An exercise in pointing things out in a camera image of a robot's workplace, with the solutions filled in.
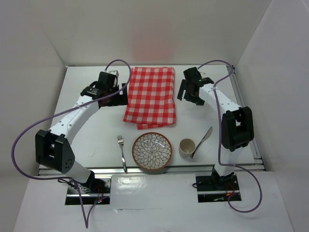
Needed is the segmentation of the silver fork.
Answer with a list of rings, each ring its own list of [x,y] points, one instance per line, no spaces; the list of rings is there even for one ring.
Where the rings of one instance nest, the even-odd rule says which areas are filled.
[[[121,149],[123,169],[124,169],[124,172],[127,173],[126,160],[125,160],[124,150],[123,150],[123,147],[124,147],[124,139],[123,139],[122,135],[118,135],[118,136],[117,136],[117,140],[118,140],[118,145],[119,145],[119,147],[120,147],[120,149]]]

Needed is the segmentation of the floral patterned ceramic bowl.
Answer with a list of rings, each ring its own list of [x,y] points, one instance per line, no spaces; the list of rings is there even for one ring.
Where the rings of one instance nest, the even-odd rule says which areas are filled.
[[[132,158],[145,169],[167,167],[173,156],[173,148],[168,138],[157,132],[148,132],[139,136],[132,146]]]

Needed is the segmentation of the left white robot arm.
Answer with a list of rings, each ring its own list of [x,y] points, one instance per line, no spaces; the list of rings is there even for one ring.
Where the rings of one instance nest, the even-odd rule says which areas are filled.
[[[100,72],[98,80],[82,90],[73,111],[49,130],[39,130],[35,135],[36,162],[74,179],[85,193],[105,193],[109,188],[103,180],[95,178],[93,171],[76,161],[71,144],[101,107],[127,104],[127,89],[123,89],[123,94],[118,92],[118,76],[118,71]]]

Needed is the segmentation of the red white checkered cloth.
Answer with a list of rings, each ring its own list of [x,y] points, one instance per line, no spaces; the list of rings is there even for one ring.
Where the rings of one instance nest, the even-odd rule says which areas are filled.
[[[174,125],[174,84],[173,67],[134,67],[123,121],[139,130]]]

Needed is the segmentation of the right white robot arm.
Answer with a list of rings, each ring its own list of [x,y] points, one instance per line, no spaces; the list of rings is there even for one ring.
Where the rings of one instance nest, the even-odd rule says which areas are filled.
[[[189,68],[183,74],[177,99],[200,106],[208,104],[219,115],[220,154],[212,168],[210,184],[217,190],[223,189],[232,181],[243,149],[254,138],[252,111],[229,99],[218,89],[217,83],[197,67]]]

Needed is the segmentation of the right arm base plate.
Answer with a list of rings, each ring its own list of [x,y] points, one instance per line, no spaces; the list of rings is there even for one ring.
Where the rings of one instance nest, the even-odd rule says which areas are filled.
[[[197,190],[199,203],[217,203],[230,201],[242,201],[237,176],[234,175],[229,182],[214,185],[210,176],[196,176],[196,182],[192,187]]]

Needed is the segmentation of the beige cup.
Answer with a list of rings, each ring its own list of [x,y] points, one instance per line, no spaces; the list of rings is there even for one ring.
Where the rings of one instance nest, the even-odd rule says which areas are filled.
[[[193,140],[185,138],[180,141],[179,144],[179,154],[182,158],[188,158],[192,155],[196,148]]]

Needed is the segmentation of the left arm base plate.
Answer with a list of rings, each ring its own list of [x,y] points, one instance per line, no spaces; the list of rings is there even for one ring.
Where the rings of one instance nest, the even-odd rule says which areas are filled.
[[[89,190],[78,183],[84,205],[92,205],[95,201],[98,205],[110,204],[112,178],[105,176],[101,180],[105,184],[104,187],[98,186],[95,190]],[[80,205],[79,193],[72,180],[68,183],[65,205]]]

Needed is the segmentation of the silver butter knife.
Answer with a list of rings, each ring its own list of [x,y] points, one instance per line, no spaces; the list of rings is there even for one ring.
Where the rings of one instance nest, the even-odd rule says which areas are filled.
[[[204,135],[204,137],[201,139],[201,141],[198,143],[196,148],[194,149],[193,153],[191,154],[190,158],[193,159],[196,155],[196,152],[199,150],[201,145],[211,136],[213,127],[210,127],[207,133]]]

